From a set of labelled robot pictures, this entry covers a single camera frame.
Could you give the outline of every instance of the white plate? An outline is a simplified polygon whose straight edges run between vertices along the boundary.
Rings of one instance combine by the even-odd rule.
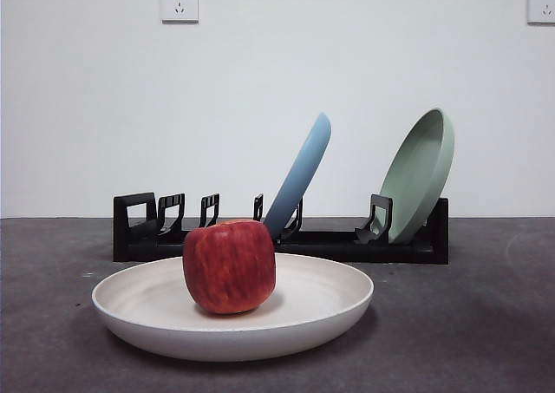
[[[330,119],[326,114],[321,113],[316,118],[264,219],[264,225],[268,227],[273,239],[279,237],[303,198],[306,188],[320,165],[330,137]]]
[[[181,257],[102,280],[93,302],[104,324],[143,350],[196,361],[279,357],[338,337],[360,319],[374,285],[342,263],[276,254],[276,288],[254,311],[209,315],[189,294]]]

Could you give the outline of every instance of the green plate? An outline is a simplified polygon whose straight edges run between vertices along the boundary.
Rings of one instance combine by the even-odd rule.
[[[416,122],[395,155],[381,196],[393,200],[389,243],[406,244],[424,224],[445,186],[454,152],[451,121],[438,108]],[[376,211],[383,224],[384,212]]]

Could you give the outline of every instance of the red apple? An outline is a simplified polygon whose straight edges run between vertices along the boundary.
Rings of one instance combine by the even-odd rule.
[[[190,231],[183,247],[183,272],[194,301],[213,313],[249,311],[276,285],[270,233],[253,219],[234,219]]]

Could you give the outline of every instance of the electrical outlet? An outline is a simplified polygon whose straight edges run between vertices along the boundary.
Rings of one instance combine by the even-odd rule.
[[[160,0],[163,23],[198,23],[199,0]]]
[[[555,24],[555,0],[528,0],[528,24]]]

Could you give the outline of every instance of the plastic dish rack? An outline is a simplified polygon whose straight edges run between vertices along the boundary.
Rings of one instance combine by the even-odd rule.
[[[254,199],[253,219],[262,219],[264,195]],[[127,215],[130,206],[146,204],[146,218],[131,225]],[[166,210],[178,206],[175,221],[166,226]],[[207,211],[213,209],[212,218]],[[385,211],[383,226],[375,221],[376,208]],[[206,196],[200,202],[199,226],[216,223],[219,214],[219,194]],[[371,195],[370,214],[360,228],[352,231],[305,231],[303,200],[299,201],[295,217],[274,240],[276,252],[289,252],[340,262],[419,263],[446,265],[449,262],[448,200],[439,198],[426,222],[407,244],[390,244],[389,229],[395,214],[395,201]],[[136,193],[114,197],[114,261],[154,261],[180,256],[183,240],[189,231],[182,228],[185,215],[185,194],[165,196],[158,200],[154,193]]]

